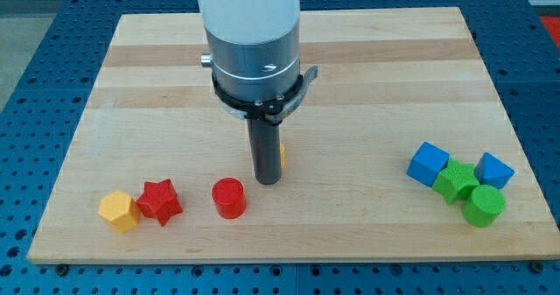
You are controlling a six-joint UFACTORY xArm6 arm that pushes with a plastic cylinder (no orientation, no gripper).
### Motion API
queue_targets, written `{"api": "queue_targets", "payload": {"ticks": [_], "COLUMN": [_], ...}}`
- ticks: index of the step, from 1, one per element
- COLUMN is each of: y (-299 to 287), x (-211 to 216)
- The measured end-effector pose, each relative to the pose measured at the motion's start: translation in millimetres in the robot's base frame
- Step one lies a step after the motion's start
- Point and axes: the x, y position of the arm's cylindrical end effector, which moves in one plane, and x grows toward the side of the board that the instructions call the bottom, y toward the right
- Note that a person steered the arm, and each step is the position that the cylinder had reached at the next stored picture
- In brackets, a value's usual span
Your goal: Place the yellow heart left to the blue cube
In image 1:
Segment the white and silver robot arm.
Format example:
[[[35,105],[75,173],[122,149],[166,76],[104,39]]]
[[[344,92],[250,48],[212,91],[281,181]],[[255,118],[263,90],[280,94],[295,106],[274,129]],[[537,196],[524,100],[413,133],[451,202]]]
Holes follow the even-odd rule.
[[[213,86],[239,118],[277,114],[300,75],[300,0],[198,0]]]

